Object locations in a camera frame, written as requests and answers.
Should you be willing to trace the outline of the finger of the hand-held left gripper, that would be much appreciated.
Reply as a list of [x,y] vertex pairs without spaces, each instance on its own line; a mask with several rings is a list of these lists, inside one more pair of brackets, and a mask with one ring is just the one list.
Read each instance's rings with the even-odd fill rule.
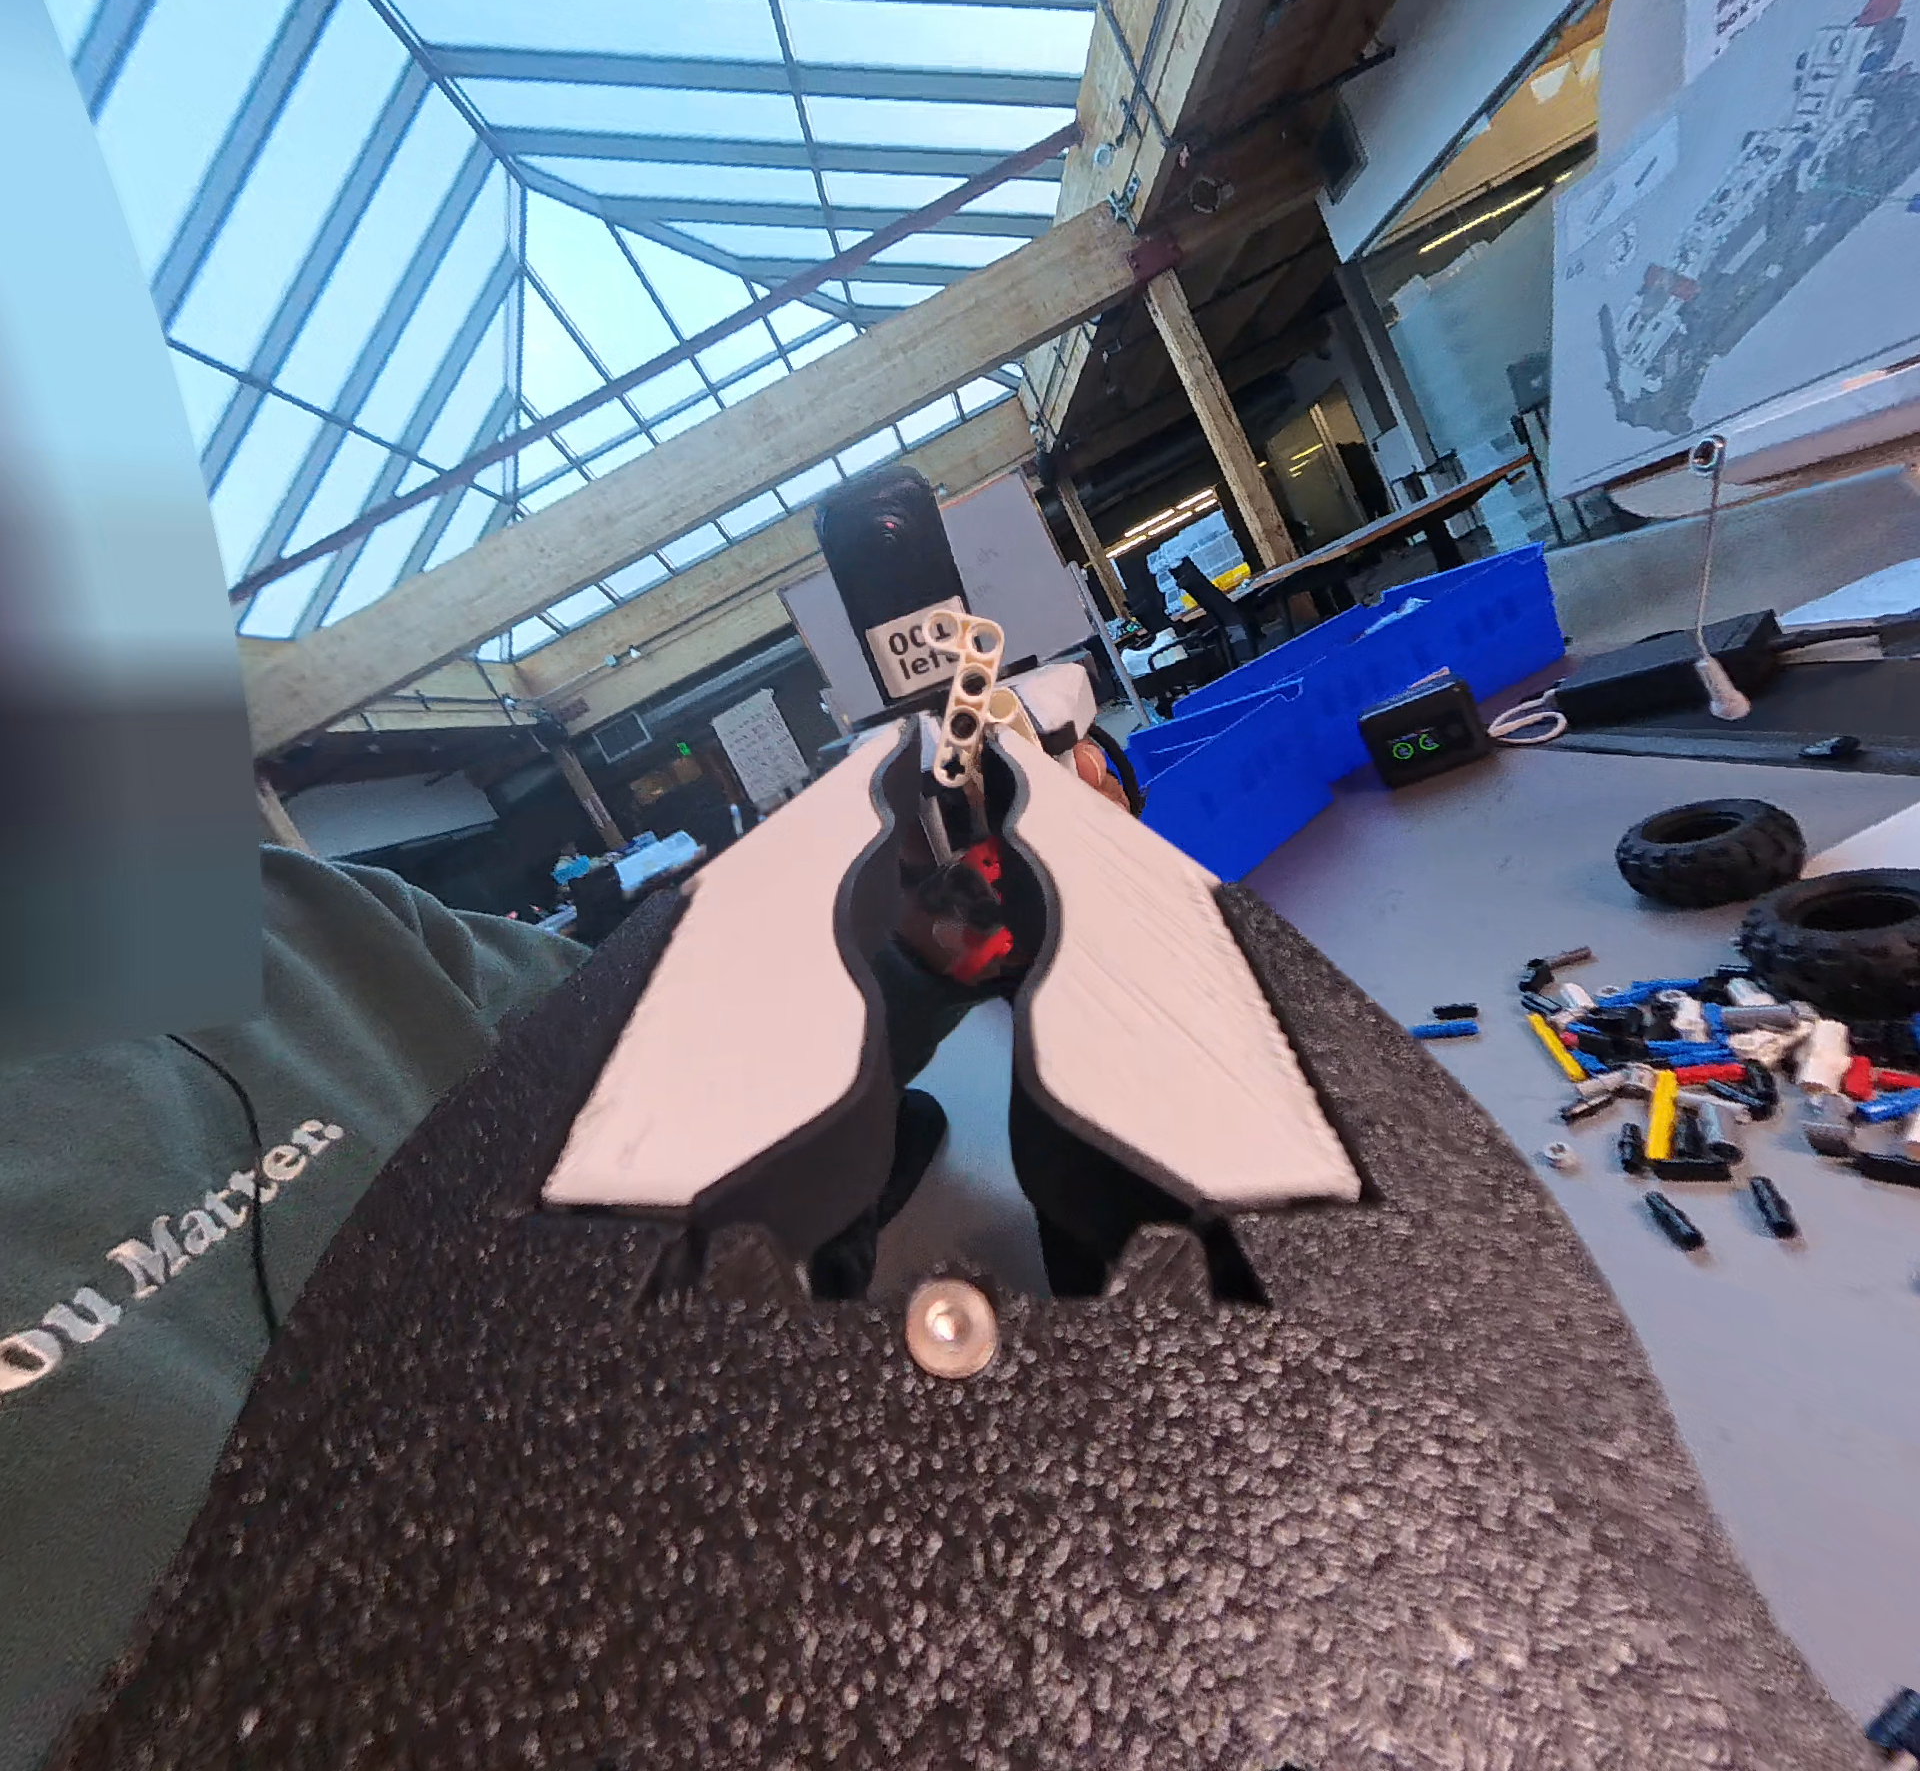
[[1072,751],[1092,738],[1097,700],[1085,666],[1037,666],[1018,676],[1002,676],[996,691],[1018,702],[1017,725],[1028,725],[1033,738],[1063,768],[1072,768]]

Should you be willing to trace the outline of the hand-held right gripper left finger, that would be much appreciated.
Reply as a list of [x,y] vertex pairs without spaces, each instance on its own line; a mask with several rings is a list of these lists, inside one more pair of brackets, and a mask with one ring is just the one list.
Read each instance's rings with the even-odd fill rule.
[[857,1216],[889,1179],[898,1085],[875,957],[898,920],[916,725],[699,871],[558,1164],[547,1209]]

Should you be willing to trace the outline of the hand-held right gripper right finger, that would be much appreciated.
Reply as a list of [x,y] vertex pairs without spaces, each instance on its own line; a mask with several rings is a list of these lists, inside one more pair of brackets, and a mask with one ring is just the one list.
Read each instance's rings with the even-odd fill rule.
[[1022,1111],[1202,1213],[1358,1202],[1220,881],[1028,738],[996,758],[1002,841],[1040,889],[1013,1021]]

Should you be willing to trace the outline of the white and red brick subassembly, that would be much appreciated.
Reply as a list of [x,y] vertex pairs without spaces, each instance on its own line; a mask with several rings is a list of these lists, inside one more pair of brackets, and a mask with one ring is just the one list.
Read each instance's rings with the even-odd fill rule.
[[949,676],[944,700],[923,720],[920,836],[908,841],[908,939],[934,971],[972,988],[1017,957],[1002,896],[1002,852],[987,799],[987,734],[1017,717],[996,674],[1006,637],[959,603],[930,607],[925,648]]

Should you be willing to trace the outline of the building instruction booklet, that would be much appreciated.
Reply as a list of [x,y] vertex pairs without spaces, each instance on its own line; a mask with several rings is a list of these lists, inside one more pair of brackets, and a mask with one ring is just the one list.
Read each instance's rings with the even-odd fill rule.
[[1768,12],[1555,209],[1555,497],[1917,356],[1913,0]]

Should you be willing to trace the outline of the grey desk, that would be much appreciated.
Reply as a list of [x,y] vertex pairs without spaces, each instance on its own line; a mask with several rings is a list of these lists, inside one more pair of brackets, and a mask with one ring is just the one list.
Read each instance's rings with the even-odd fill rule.
[[[1695,973],[1738,919],[1662,912],[1612,852],[1646,811],[1755,796],[1813,852],[1903,811],[1917,779],[1648,754],[1500,751],[1431,784],[1341,779],[1250,886],[1398,1020],[1474,999],[1477,1042],[1436,1048],[1535,1160],[1565,1095],[1514,1006],[1523,962],[1594,949],[1601,980]],[[1827,1693],[1872,1719],[1917,1686],[1917,1194],[1816,1157],[1797,1131],[1747,1150],[1797,1216],[1770,1238],[1738,1189],[1685,1194],[1685,1257],[1594,1125],[1538,1175],[1636,1328],[1715,1516]]]

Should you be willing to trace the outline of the stack of clear storage boxes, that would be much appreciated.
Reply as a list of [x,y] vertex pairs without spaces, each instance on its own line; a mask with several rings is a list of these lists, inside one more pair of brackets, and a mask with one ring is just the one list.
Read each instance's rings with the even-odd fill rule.
[[1176,533],[1169,533],[1146,559],[1146,569],[1164,595],[1169,610],[1188,604],[1176,569],[1195,565],[1217,589],[1235,591],[1259,573],[1259,562],[1247,559],[1236,531],[1224,509],[1213,509]]

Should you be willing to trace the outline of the white schedule board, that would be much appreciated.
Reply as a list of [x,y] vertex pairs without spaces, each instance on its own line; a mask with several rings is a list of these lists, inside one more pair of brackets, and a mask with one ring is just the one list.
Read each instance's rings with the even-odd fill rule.
[[761,814],[778,809],[810,784],[810,762],[772,690],[758,690],[720,712],[710,730]]

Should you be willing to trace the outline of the black timer with green display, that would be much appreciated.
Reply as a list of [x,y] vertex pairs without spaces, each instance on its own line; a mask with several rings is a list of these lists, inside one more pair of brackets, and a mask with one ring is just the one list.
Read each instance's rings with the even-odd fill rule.
[[1357,735],[1390,789],[1437,779],[1495,750],[1477,691],[1452,670],[1363,712]]

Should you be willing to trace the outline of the wooden background table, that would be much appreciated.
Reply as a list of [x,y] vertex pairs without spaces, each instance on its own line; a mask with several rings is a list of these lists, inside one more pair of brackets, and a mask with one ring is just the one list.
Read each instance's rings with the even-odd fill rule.
[[1357,559],[1398,546],[1406,537],[1427,540],[1437,569],[1456,569],[1462,567],[1462,555],[1456,540],[1448,531],[1452,518],[1462,513],[1471,516],[1495,488],[1518,483],[1520,476],[1535,468],[1535,452],[1523,450],[1518,458],[1503,460],[1495,471],[1446,488],[1387,518],[1376,518],[1372,524],[1358,527],[1357,531],[1330,546],[1320,546],[1305,559],[1293,559],[1289,565],[1273,567],[1269,573],[1260,573],[1259,578],[1243,582],[1235,600],[1250,604],[1256,600],[1282,595],[1286,586],[1308,589],[1315,581],[1333,581],[1343,589],[1352,578],[1352,567],[1357,565]]

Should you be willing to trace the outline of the pile of small brick parts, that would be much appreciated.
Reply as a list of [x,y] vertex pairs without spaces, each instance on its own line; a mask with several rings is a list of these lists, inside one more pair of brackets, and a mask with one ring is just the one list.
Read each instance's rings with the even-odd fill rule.
[[1809,1220],[1781,1179],[1801,1153],[1836,1182],[1917,1198],[1917,1013],[1842,1020],[1770,992],[1740,949],[1699,973],[1582,983],[1587,950],[1531,960],[1510,1012],[1559,1080],[1533,1160],[1575,1178],[1601,1157],[1648,1235],[1692,1265],[1715,1213],[1781,1251]]

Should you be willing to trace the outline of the black rubber toy tyre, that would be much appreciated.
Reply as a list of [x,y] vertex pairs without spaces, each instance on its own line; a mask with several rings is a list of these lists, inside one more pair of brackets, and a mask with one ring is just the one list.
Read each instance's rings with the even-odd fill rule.
[[1804,878],[1763,896],[1740,924],[1760,980],[1824,1017],[1902,1020],[1917,1012],[1917,871]]
[[1654,811],[1617,841],[1629,889],[1672,911],[1719,911],[1801,878],[1809,841],[1801,824],[1760,799],[1698,799]]

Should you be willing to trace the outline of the black power adapter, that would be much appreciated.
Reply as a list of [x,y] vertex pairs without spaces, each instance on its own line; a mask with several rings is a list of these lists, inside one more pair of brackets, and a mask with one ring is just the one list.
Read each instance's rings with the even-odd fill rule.
[[1755,610],[1695,633],[1659,633],[1582,660],[1553,686],[1553,712],[1570,727],[1609,727],[1672,712],[1707,708],[1723,678],[1747,700],[1774,678],[1781,655],[1774,610]]

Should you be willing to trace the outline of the white book stand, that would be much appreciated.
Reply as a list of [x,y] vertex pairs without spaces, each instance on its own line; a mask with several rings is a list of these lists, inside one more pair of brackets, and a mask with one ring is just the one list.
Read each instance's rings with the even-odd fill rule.
[[1563,678],[1654,663],[1699,700],[1699,633],[1845,623],[1842,597],[1917,604],[1917,360],[1790,393],[1601,484],[1639,529],[1546,559]]

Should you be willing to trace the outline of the wooden support post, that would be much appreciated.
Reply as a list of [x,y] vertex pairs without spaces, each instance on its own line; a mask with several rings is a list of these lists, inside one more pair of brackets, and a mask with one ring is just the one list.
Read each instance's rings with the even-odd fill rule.
[[1146,281],[1145,304],[1188,394],[1190,412],[1209,441],[1213,458],[1220,467],[1232,507],[1252,540],[1259,567],[1278,569],[1293,565],[1299,554],[1286,531],[1279,505],[1260,473],[1260,464],[1202,337],[1176,269],[1166,266]]

